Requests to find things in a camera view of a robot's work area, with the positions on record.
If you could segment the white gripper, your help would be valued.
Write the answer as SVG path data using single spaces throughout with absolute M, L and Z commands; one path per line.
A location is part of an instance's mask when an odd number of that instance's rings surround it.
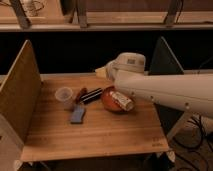
M 101 78 L 108 78 L 114 81 L 119 70 L 118 64 L 112 60 L 106 64 L 105 67 L 100 67 L 95 70 L 96 76 Z

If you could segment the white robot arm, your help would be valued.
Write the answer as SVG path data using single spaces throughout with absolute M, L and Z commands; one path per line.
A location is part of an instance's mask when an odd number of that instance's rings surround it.
M 142 54 L 124 52 L 95 73 L 130 97 L 213 118 L 213 74 L 146 75 L 145 62 Z

